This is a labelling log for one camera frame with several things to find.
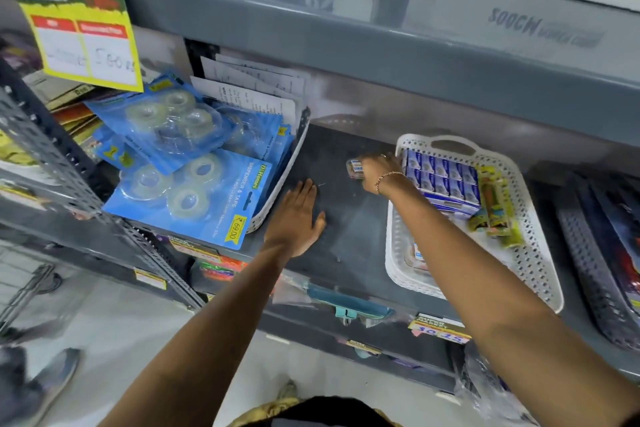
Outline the person's right hand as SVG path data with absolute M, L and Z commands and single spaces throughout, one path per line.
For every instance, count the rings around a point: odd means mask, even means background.
M 367 154 L 358 157 L 362 166 L 362 187 L 371 194 L 391 197 L 406 181 L 392 154 Z

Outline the person's left hand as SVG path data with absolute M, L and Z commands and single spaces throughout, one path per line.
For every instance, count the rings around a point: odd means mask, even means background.
M 264 247 L 275 247 L 283 257 L 292 259 L 314 245 L 319 240 L 312 236 L 318 216 L 314 216 L 316 196 L 317 186 L 310 178 L 288 190 L 268 223 Z

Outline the person's right forearm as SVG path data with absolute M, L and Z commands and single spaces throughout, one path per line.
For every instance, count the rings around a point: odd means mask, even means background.
M 640 427 L 640 388 L 406 179 L 388 197 L 492 370 L 541 427 Z

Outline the person's left forearm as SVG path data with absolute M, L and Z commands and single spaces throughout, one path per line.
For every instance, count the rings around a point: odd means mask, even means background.
M 301 245 L 269 239 L 124 391 L 98 427 L 212 427 L 284 266 Z

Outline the colourful packets under shelf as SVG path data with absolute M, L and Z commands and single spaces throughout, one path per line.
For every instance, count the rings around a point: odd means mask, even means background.
M 230 282 L 247 265 L 247 262 L 239 261 L 225 255 L 211 255 L 195 262 L 204 277 L 219 282 Z

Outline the grey metal shelf board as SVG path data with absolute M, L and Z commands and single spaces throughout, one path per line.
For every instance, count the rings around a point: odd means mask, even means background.
M 640 14 L 574 0 L 126 0 L 144 28 L 640 148 Z

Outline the green yellow packets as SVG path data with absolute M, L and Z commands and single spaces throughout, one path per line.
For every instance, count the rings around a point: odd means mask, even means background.
M 495 167 L 482 165 L 478 173 L 478 188 L 481 207 L 467 221 L 467 230 L 484 232 L 496 238 L 503 248 L 524 246 L 508 180 Z

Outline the white paper sheets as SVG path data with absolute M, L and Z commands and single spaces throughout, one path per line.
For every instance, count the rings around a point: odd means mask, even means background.
M 201 57 L 203 77 L 190 82 L 202 96 L 232 106 L 282 116 L 294 135 L 305 108 L 305 79 L 292 71 L 284 74 L 268 70 L 268 65 L 235 60 L 218 54 L 215 59 Z

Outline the yellow pink shelf price label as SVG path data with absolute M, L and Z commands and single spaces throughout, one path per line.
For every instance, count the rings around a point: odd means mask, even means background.
M 409 323 L 408 329 L 416 337 L 431 335 L 456 344 L 466 344 L 472 340 L 464 324 L 454 319 L 439 318 L 418 313 Z

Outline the small yellow shelf label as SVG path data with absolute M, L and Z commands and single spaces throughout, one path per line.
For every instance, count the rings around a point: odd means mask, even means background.
M 162 291 L 168 290 L 168 282 L 164 278 L 143 269 L 134 268 L 133 271 L 137 281 Z

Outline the white perforated plastic basket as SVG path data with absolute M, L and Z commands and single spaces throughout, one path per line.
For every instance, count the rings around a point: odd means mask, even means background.
M 559 314 L 564 296 L 556 268 L 543 233 L 531 195 L 517 164 L 508 156 L 481 148 L 458 136 L 426 137 L 406 133 L 399 137 L 396 154 L 409 149 L 423 151 L 430 156 L 450 158 L 462 164 L 492 164 L 506 176 L 515 220 L 524 234 L 524 245 L 504 248 L 497 239 L 480 231 L 466 231 L 479 246 L 492 253 L 497 260 L 514 272 L 547 305 Z M 427 272 L 408 265 L 412 237 L 392 203 L 388 204 L 385 269 L 398 286 L 445 300 L 445 296 Z

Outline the grey perforated plastic basket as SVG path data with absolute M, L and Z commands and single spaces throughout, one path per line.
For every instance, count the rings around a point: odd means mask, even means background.
M 580 209 L 573 184 L 579 175 L 597 180 L 621 177 L 638 190 L 640 182 L 620 174 L 573 172 L 555 198 L 557 219 L 596 325 L 613 344 L 640 353 L 640 320 L 623 301 Z

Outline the clear plastic bag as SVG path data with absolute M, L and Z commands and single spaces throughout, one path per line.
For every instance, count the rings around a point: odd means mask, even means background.
M 454 393 L 498 427 L 540 427 L 507 384 L 491 369 L 474 341 L 451 353 L 457 375 Z

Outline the grey perforated shelf upright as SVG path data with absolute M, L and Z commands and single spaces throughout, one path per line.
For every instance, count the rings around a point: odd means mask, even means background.
M 189 307 L 196 310 L 204 306 L 204 300 L 175 269 L 178 261 L 155 236 L 102 211 L 114 186 L 2 57 L 0 128 L 42 164 L 47 174 L 70 191 L 82 211 L 92 213 L 108 232 L 115 232 L 124 239 L 127 247 L 157 276 L 165 279 Z

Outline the grey shoe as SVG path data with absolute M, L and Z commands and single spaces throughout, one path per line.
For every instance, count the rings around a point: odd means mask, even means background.
M 76 373 L 83 352 L 65 348 L 32 378 L 25 348 L 0 347 L 0 427 L 38 427 Z

